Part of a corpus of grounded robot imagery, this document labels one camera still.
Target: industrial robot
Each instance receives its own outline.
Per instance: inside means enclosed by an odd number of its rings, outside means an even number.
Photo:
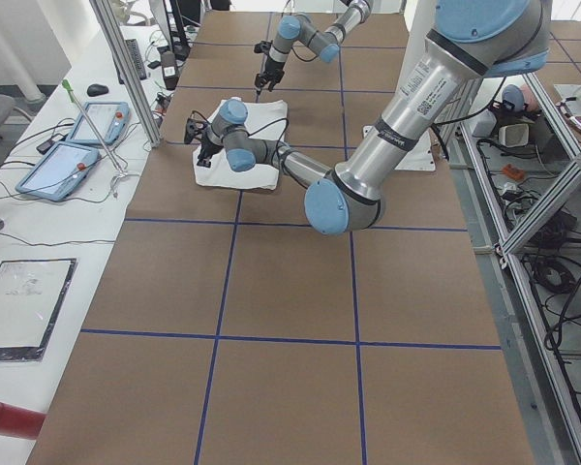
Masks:
[[[273,42],[256,47],[266,54],[258,91],[282,80],[296,42],[325,62],[335,58],[373,8],[373,0],[343,3],[347,11],[324,32],[306,15],[283,16]],[[188,120],[186,142],[201,141],[201,166],[225,149],[234,171],[267,164],[290,176],[307,189],[306,217],[320,233],[369,228],[384,213],[383,182],[465,82],[530,73],[546,63],[550,18],[551,0],[439,0],[423,56],[349,160],[334,168],[285,142],[250,138],[247,109],[238,100],[227,100],[210,123]]]

